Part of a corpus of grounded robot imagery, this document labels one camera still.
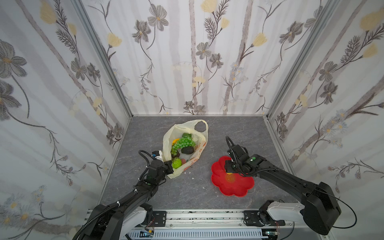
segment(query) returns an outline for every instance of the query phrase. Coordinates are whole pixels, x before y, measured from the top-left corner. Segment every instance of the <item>table surface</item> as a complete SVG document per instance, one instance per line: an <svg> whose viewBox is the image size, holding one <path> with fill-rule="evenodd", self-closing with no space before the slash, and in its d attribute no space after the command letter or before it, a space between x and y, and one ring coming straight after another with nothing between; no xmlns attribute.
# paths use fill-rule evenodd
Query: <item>table surface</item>
<svg viewBox="0 0 384 240"><path fill-rule="evenodd" d="M208 143L200 159L185 173L174 179L167 177L167 182L159 187L156 195L148 202L154 209L257 209L268 199L297 202L287 192L260 178L254 178L255 186L245 197L223 195L211 182L211 166L220 157L227 155L226 135L234 144L246 147L250 155L257 153L280 168L283 165L262 117L200 115L133 117L101 203L115 202L133 190L132 186L146 166L138 150L149 153L161 150L163 136L174 124L195 119L203 119L208 123ZM195 129L204 131L205 124L200 122Z"/></svg>

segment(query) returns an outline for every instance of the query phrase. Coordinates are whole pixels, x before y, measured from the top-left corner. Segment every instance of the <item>red flower-shaped tray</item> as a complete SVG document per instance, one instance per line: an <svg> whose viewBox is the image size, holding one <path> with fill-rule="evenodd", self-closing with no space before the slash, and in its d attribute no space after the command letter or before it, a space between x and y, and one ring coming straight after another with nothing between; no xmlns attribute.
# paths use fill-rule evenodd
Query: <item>red flower-shaped tray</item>
<svg viewBox="0 0 384 240"><path fill-rule="evenodd" d="M244 197L248 190L255 185L255 180L252 177L242 177L237 173L227 174L224 169L226 160L231 160L231 158L223 156L218 162L212 164L211 181L226 196Z"/></svg>

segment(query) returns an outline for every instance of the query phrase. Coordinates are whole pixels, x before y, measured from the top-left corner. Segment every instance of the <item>plastic bag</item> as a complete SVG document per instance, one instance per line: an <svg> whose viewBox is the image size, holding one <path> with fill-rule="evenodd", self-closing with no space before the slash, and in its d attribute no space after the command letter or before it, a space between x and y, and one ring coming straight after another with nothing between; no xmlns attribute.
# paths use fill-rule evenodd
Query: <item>plastic bag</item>
<svg viewBox="0 0 384 240"><path fill-rule="evenodd" d="M206 130L204 132L199 132L195 130L195 125L199 122L205 123ZM173 174L167 175L169 178L175 178L177 176L180 176L180 174L182 174L187 168L194 164L200 158L201 152L207 145L208 124L206 121L192 120L182 124L175 124L168 130L168 132L163 137L163 162L172 160L172 156L170 153L172 148L172 142L177 138L181 138L181 136L185 132L192 134L192 140L196 143L195 152L191 155L188 162L184 163L183 165L181 165L181 167L177 169L173 169Z"/></svg>

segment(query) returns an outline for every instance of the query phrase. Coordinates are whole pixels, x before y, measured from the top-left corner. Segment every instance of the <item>wallpapered wall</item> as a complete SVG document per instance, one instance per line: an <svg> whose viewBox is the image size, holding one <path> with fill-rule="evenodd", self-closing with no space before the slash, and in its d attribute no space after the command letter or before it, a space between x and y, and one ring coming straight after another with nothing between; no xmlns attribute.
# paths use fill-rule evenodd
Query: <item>wallpapered wall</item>
<svg viewBox="0 0 384 240"><path fill-rule="evenodd" d="M0 22L0 235L69 239L128 118L69 1L1 1Z"/></svg>
<svg viewBox="0 0 384 240"><path fill-rule="evenodd" d="M134 114L266 113L326 3L82 2Z"/></svg>
<svg viewBox="0 0 384 240"><path fill-rule="evenodd" d="M332 229L338 240L383 234L383 7L342 1L270 119L297 175L327 183L356 211L355 227ZM340 207L335 225L353 224Z"/></svg>

